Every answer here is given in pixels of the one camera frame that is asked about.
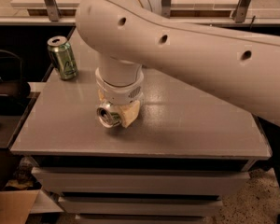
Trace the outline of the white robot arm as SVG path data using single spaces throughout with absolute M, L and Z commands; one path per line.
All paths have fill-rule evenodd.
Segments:
M 174 22 L 160 12 L 160 0 L 80 2 L 77 31 L 101 55 L 102 82 L 130 85 L 143 64 L 280 127 L 280 36 Z

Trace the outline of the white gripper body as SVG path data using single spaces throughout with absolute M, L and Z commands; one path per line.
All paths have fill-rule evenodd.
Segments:
M 142 101 L 144 99 L 144 74 L 142 71 L 139 72 L 139 78 L 133 84 L 124 87 L 108 84 L 102 79 L 99 69 L 96 69 L 95 77 L 98 90 L 101 90 L 104 93 L 105 99 L 114 105 L 127 105 L 133 101 Z

